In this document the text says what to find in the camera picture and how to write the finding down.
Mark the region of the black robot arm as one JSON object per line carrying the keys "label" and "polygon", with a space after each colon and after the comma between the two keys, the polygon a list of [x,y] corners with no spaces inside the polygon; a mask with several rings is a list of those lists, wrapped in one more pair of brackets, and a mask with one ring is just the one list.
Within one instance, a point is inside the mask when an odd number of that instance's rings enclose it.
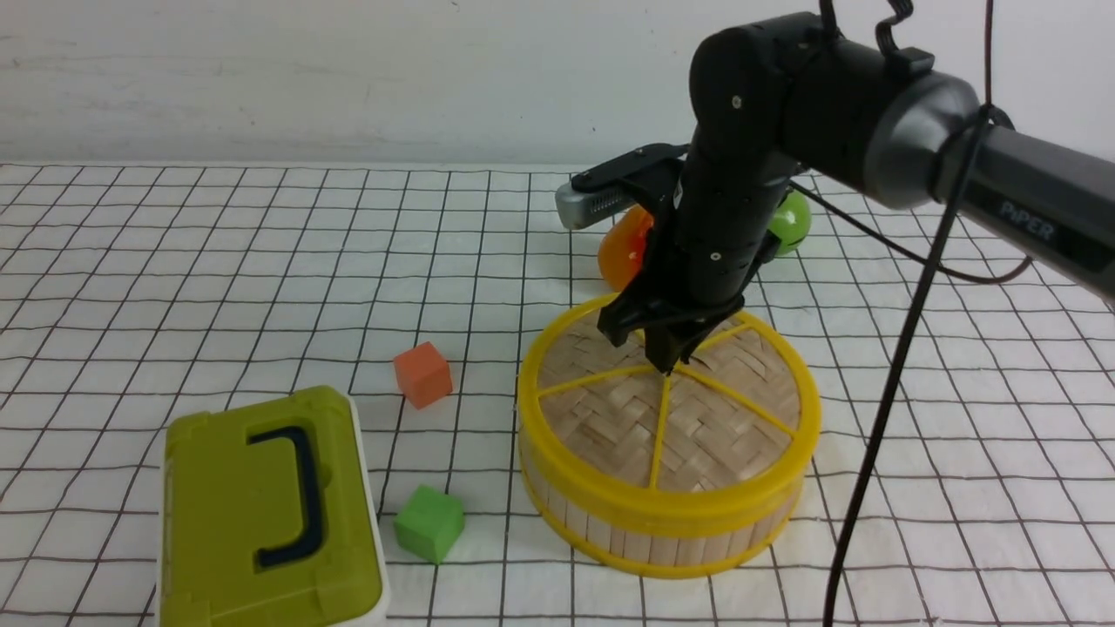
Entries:
{"label": "black robot arm", "polygon": [[652,181],[626,180],[653,226],[644,266],[598,314],[609,343],[642,332],[658,372],[688,361],[741,310],[775,209],[805,167],[888,209],[952,204],[1112,300],[1112,163],[992,123],[971,84],[896,47],[891,28],[908,15],[896,1],[872,47],[844,38],[828,11],[699,45],[692,139]]}

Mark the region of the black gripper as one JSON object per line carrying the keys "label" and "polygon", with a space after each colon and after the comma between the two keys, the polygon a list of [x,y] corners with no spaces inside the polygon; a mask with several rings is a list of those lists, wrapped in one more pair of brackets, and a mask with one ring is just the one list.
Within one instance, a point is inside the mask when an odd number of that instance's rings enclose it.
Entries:
{"label": "black gripper", "polygon": [[646,360],[671,374],[740,309],[741,289],[783,197],[783,156],[689,153],[617,184],[653,216],[653,226],[641,269],[598,315],[598,329],[615,346],[642,330]]}

